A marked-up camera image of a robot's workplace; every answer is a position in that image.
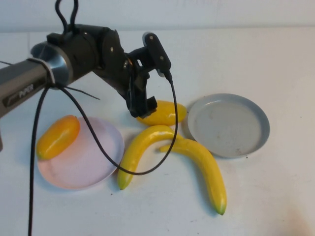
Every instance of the curved banana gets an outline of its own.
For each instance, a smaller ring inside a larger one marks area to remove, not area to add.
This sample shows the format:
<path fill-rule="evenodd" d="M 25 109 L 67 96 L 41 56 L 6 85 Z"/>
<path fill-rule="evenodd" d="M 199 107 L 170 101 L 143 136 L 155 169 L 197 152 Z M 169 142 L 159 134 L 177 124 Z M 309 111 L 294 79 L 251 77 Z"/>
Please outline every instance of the curved banana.
<path fill-rule="evenodd" d="M 155 125 L 143 130 L 138 134 L 127 148 L 120 166 L 135 172 L 142 154 L 151 144 L 172 139 L 174 137 L 174 131 L 166 125 Z M 183 139 L 180 134 L 177 134 L 176 139 Z M 121 190 L 125 189 L 131 182 L 133 175 L 124 171 L 118 171 L 118 185 Z"/>
<path fill-rule="evenodd" d="M 170 145 L 161 147 L 159 150 L 166 152 Z M 201 144 L 189 139 L 176 140 L 173 152 L 190 157 L 199 167 L 206 181 L 208 194 L 216 212 L 220 215 L 226 209 L 226 190 L 219 167 L 211 153 Z"/>

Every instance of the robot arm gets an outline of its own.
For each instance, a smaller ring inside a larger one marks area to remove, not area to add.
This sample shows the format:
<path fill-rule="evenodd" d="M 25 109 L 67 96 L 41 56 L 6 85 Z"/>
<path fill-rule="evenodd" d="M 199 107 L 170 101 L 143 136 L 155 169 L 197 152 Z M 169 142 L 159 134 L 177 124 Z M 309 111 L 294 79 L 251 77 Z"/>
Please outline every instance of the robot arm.
<path fill-rule="evenodd" d="M 145 34 L 143 42 L 144 47 L 125 53 L 115 30 L 87 25 L 48 35 L 32 48 L 33 58 L 0 69 L 0 118 L 47 84 L 67 86 L 89 72 L 121 95 L 133 117 L 150 115 L 157 102 L 147 99 L 149 72 L 170 79 L 171 62 L 155 34 Z"/>

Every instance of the orange pepper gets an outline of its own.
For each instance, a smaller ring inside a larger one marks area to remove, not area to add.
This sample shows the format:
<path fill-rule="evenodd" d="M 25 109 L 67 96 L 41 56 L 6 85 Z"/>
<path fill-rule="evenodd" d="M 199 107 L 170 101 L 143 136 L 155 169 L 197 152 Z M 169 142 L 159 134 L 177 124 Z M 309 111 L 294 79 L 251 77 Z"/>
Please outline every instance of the orange pepper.
<path fill-rule="evenodd" d="M 40 160 L 50 160 L 62 153 L 76 139 L 80 131 L 77 117 L 68 115 L 56 121 L 40 137 L 36 153 Z"/>

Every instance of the pink plate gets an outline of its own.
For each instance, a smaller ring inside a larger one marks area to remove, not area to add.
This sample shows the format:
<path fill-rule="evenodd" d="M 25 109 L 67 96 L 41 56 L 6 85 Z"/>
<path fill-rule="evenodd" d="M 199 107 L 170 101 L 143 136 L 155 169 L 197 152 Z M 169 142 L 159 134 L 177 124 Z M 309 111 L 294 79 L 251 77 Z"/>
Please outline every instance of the pink plate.
<path fill-rule="evenodd" d="M 111 175 L 116 167 L 99 150 L 83 118 L 76 140 L 60 155 L 48 161 L 37 161 L 43 177 L 64 189 L 82 189 L 92 186 Z M 124 140 L 108 121 L 89 118 L 89 121 L 107 154 L 120 163 L 124 154 Z"/>

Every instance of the gray plate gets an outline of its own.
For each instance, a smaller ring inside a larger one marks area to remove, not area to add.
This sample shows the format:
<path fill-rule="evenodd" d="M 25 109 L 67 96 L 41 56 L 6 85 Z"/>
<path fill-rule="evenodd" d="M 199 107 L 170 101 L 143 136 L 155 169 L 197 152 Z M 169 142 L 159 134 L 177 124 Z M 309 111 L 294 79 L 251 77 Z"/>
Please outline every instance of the gray plate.
<path fill-rule="evenodd" d="M 260 149 L 270 133 L 268 118 L 259 106 L 228 93 L 209 95 L 194 103 L 188 128 L 212 154 L 226 158 Z"/>

